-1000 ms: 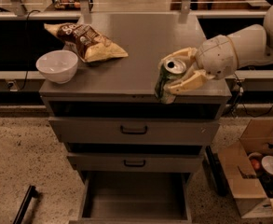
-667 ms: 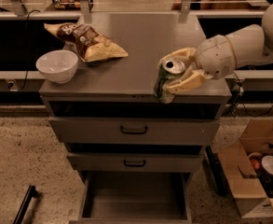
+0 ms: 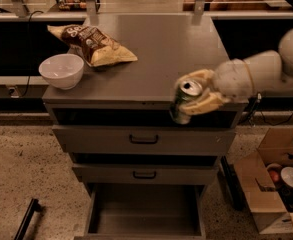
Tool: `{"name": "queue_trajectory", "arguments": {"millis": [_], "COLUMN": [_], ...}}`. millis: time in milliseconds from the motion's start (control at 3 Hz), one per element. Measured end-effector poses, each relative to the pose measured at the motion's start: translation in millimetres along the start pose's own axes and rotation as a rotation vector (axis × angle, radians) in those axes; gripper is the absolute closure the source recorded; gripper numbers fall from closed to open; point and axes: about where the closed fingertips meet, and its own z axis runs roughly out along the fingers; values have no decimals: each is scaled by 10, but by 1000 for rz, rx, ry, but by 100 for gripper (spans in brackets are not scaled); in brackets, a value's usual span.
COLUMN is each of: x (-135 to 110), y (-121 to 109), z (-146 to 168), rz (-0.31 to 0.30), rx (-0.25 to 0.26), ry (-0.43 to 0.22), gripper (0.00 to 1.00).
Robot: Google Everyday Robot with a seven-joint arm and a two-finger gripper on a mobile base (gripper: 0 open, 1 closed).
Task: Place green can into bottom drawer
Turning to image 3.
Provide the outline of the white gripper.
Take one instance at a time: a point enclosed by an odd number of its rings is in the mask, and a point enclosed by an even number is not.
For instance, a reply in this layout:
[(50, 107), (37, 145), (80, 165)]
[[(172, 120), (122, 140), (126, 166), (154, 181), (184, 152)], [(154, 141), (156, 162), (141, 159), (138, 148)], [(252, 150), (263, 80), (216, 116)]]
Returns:
[(200, 69), (188, 73), (178, 78), (175, 86), (207, 88), (212, 83), (214, 89), (220, 93), (208, 92), (204, 95), (191, 96), (182, 102), (179, 110), (186, 115), (206, 114), (218, 110), (229, 103), (230, 99), (239, 102), (254, 95), (250, 69), (243, 60), (239, 59), (224, 62), (215, 71)]

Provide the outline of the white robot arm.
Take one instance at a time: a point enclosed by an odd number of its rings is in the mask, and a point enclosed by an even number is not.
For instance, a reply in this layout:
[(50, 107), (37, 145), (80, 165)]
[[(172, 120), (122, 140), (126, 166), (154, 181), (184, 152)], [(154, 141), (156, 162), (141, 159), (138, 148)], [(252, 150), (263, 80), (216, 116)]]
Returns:
[(179, 78), (171, 114), (187, 121), (259, 93), (287, 91), (293, 91), (293, 29), (284, 34), (276, 51), (229, 60), (213, 70), (200, 69)]

